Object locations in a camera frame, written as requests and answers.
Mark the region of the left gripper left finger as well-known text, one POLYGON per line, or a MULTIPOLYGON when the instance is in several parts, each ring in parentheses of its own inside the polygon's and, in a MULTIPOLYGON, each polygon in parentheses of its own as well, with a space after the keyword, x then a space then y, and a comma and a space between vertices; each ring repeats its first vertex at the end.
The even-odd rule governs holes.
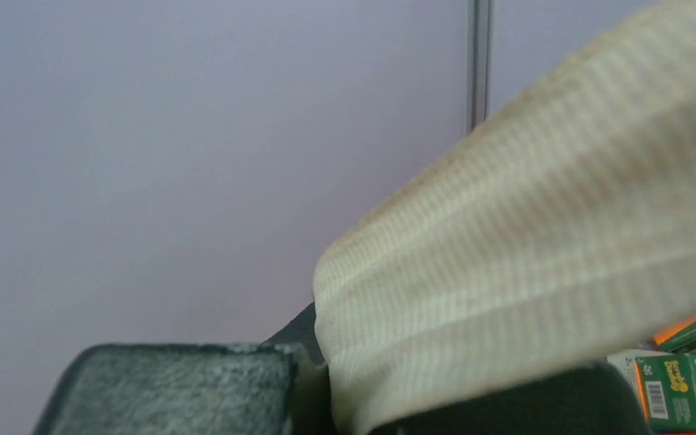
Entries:
POLYGON ((66 368, 36 434, 288 434, 295 351, 105 344, 66 368))

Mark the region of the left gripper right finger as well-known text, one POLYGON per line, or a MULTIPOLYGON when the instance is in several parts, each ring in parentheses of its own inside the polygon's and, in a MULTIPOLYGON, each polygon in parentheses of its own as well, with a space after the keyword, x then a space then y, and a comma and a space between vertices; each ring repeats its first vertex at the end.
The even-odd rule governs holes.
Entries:
MULTIPOLYGON (((335 434, 329 382, 309 304, 270 344, 299 345, 301 383, 293 396, 294 434, 335 434)), ((375 434, 647 434, 632 389, 607 362, 385 423, 375 434)))

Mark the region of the cream ribbon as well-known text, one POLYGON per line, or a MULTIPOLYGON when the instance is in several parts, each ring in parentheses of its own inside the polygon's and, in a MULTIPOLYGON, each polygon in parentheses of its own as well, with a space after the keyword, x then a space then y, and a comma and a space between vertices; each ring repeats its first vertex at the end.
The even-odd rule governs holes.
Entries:
POLYGON ((350 434, 696 314, 696 1, 567 57, 335 241, 313 290, 350 434))

